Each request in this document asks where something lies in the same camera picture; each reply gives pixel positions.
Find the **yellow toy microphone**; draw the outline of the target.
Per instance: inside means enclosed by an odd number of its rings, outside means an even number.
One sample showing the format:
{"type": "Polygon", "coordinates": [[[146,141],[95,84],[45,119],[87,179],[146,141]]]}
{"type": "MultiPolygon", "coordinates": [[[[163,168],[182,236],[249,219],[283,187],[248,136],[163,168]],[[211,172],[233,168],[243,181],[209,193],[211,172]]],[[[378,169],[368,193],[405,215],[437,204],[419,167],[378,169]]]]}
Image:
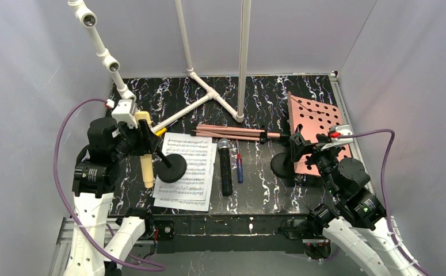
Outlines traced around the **yellow toy microphone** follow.
{"type": "MultiPolygon", "coordinates": [[[[150,115],[147,111],[137,111],[135,112],[135,119],[146,119],[150,124],[150,128],[152,126],[152,121],[150,115]]],[[[143,155],[140,156],[140,165],[143,177],[143,183],[146,189],[150,189],[154,187],[154,171],[153,171],[153,155],[143,155]]]]}

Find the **pink music stand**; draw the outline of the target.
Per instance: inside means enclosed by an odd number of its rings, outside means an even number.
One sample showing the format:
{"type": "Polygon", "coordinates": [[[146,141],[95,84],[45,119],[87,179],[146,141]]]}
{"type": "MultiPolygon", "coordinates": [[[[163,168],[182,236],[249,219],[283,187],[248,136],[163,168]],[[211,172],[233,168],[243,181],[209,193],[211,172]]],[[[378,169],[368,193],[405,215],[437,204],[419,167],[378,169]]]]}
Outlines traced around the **pink music stand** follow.
{"type": "MultiPolygon", "coordinates": [[[[316,143],[317,135],[331,135],[331,143],[341,147],[337,159],[351,157],[348,146],[353,139],[339,138],[338,135],[352,135],[350,125],[344,124],[341,111],[331,104],[320,103],[310,99],[304,99],[287,93],[290,133],[299,129],[306,140],[316,143]]],[[[247,129],[240,127],[218,126],[208,124],[196,125],[192,135],[212,138],[226,138],[234,140],[259,141],[264,143],[268,140],[284,141],[288,136],[283,133],[268,132],[263,128],[247,129]]]]}

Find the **sheet music page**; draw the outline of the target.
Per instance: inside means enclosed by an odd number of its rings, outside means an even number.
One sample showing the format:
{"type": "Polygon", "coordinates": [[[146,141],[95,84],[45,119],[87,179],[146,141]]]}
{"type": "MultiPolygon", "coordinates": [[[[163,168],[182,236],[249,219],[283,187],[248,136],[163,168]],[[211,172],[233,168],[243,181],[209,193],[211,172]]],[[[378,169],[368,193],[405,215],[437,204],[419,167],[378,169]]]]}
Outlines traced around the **sheet music page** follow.
{"type": "Polygon", "coordinates": [[[169,164],[155,165],[155,198],[201,201],[208,190],[212,139],[182,133],[165,133],[162,153],[169,164]]]}
{"type": "Polygon", "coordinates": [[[215,162],[215,144],[207,139],[168,139],[163,153],[172,164],[156,164],[155,206],[206,212],[215,162]]]}

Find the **blue red screwdriver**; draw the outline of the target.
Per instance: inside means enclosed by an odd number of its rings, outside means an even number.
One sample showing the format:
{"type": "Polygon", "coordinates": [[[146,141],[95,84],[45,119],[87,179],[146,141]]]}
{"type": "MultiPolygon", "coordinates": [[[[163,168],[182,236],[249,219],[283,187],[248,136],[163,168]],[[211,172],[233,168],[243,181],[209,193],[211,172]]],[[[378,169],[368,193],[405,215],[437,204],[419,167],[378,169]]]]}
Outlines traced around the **blue red screwdriver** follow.
{"type": "Polygon", "coordinates": [[[244,174],[243,174],[242,157],[239,150],[238,140],[236,140],[236,146],[237,146],[237,178],[238,178],[238,183],[242,184],[244,182],[244,174]]]}

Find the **black microphone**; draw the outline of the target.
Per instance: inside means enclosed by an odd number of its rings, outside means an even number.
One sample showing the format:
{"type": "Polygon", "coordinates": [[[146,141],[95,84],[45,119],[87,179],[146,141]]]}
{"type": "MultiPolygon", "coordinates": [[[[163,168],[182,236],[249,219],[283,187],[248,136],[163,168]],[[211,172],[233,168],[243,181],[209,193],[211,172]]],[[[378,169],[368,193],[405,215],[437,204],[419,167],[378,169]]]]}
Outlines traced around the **black microphone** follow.
{"type": "Polygon", "coordinates": [[[220,157],[222,196],[229,197],[233,193],[229,141],[220,139],[217,146],[220,157]]]}

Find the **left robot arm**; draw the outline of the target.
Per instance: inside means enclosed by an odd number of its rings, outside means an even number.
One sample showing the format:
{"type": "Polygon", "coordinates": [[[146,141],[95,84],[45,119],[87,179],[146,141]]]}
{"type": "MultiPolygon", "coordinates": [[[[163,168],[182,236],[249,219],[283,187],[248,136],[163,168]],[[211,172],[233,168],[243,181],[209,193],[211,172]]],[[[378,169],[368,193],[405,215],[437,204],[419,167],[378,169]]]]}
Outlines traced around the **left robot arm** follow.
{"type": "Polygon", "coordinates": [[[105,232],[120,162],[138,149],[138,131],[114,118],[99,118],[87,130],[88,145],[76,161],[73,175],[74,204],[68,206],[75,222],[72,246],[64,275],[121,275],[122,267],[135,267],[127,258],[144,235],[155,228],[146,208],[131,208],[117,223],[109,242],[105,232]]]}

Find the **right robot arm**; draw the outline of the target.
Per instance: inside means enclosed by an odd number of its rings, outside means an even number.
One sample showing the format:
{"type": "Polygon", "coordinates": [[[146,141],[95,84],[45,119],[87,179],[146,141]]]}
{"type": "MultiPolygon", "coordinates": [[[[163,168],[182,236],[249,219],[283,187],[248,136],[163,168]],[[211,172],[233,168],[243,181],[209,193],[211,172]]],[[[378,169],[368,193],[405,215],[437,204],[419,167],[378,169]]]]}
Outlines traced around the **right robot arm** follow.
{"type": "Polygon", "coordinates": [[[391,129],[353,134],[347,126],[337,126],[328,135],[318,135],[316,143],[305,140],[300,132],[291,135],[290,159],[309,156],[307,164],[316,165],[338,210],[335,214],[321,204],[308,214],[308,223],[338,245],[366,275],[427,275],[394,229],[387,201],[379,201],[366,188],[371,178],[362,162],[337,159],[342,147],[353,139],[384,132],[390,134],[389,151],[395,138],[391,129]]]}

